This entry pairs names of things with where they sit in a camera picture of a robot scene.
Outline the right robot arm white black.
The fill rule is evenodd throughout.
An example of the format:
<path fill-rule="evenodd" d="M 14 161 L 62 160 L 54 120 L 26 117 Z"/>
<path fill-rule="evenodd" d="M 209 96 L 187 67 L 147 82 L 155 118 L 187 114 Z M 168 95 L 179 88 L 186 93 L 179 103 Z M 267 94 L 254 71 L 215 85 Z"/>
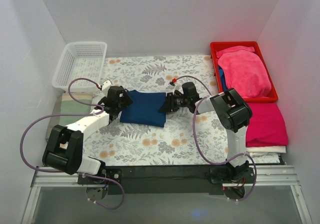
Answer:
<path fill-rule="evenodd" d="M 249 155 L 246 152 L 246 134 L 253 116 L 252 110 L 239 93 L 230 88 L 216 95 L 201 98 L 193 82 L 182 85 L 182 92 L 175 90 L 166 94 L 160 113 L 173 113 L 188 108 L 193 114 L 192 131 L 200 156 L 209 164 L 209 176 L 213 181 L 237 183 L 249 172 Z M 227 135 L 228 155 L 223 162 L 208 160 L 201 151 L 196 134 L 196 116 L 215 112 Z"/>

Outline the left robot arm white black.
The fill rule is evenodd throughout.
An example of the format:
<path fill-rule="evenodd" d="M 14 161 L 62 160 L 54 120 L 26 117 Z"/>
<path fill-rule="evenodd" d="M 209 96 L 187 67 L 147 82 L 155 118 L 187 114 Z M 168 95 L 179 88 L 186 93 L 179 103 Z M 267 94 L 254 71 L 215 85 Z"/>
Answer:
<path fill-rule="evenodd" d="M 84 141 L 111 124 L 133 101 L 128 90 L 122 86 L 109 86 L 104 94 L 89 116 L 66 126 L 53 127 L 42 156 L 44 165 L 69 175 L 89 174 L 95 184 L 106 180 L 106 171 L 103 169 L 106 164 L 83 154 Z"/>

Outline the navy blue t shirt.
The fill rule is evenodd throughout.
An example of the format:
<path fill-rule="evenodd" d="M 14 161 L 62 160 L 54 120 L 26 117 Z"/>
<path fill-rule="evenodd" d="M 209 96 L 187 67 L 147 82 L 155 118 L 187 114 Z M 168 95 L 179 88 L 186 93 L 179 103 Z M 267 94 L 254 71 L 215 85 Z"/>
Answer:
<path fill-rule="evenodd" d="M 159 112 L 165 103 L 165 92 L 139 92 L 132 90 L 128 96 L 133 101 L 121 112 L 120 122 L 163 128 L 166 123 L 166 114 Z"/>

